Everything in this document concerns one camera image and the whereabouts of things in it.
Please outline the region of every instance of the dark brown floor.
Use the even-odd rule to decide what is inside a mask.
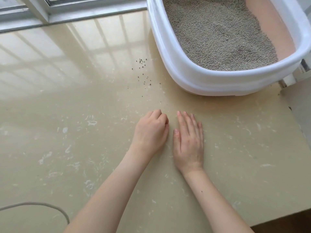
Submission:
[[[252,227],[255,233],[310,233],[311,209]]]

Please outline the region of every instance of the power cord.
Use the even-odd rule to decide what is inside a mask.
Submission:
[[[15,208],[15,207],[18,207],[18,206],[23,206],[23,205],[41,205],[41,206],[46,206],[46,207],[49,207],[49,208],[54,208],[54,209],[60,211],[64,215],[68,225],[70,223],[70,220],[69,220],[69,217],[68,217],[67,213],[62,208],[57,207],[57,206],[52,205],[52,204],[48,204],[48,203],[42,203],[42,202],[22,202],[22,203],[17,203],[17,204],[12,204],[12,205],[1,207],[0,211],[6,210],[6,209],[9,209],[9,208]]]

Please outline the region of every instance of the person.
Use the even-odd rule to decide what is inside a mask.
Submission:
[[[214,233],[253,232],[213,185],[203,168],[204,138],[194,115],[177,112],[173,160],[200,203]],[[67,226],[64,233],[114,233],[128,200],[152,157],[169,133],[167,115],[157,109],[137,123],[132,144],[118,167]]]

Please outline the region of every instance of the flat hand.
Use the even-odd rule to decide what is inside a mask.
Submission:
[[[191,171],[203,170],[204,137],[201,122],[193,114],[177,111],[180,130],[173,134],[173,159],[175,166],[185,175]]]
[[[136,125],[130,147],[133,153],[148,161],[164,145],[169,133],[169,120],[160,109],[149,111]]]

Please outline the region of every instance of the beige marble countertop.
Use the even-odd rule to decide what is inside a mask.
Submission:
[[[311,207],[311,151],[279,86],[243,97],[183,91],[165,70],[146,11],[1,34],[0,57],[1,205],[45,201],[72,219],[124,156],[139,118],[160,108],[169,139],[118,232],[211,232],[173,165],[177,110],[202,121],[205,169],[249,225]],[[44,207],[0,212],[3,233],[65,225]]]

